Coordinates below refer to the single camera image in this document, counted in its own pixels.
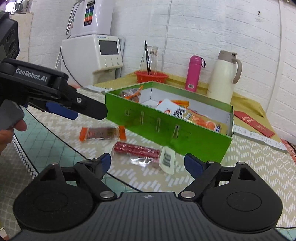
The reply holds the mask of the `person left hand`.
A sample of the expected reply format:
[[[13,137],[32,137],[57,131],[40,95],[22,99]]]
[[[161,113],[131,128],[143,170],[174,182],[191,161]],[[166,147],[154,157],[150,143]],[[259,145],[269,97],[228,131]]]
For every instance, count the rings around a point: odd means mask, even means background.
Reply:
[[[7,147],[7,145],[11,143],[14,135],[14,129],[23,132],[27,129],[27,124],[25,123],[24,120],[20,120],[11,129],[1,130],[1,133],[0,133],[0,152],[1,153]]]

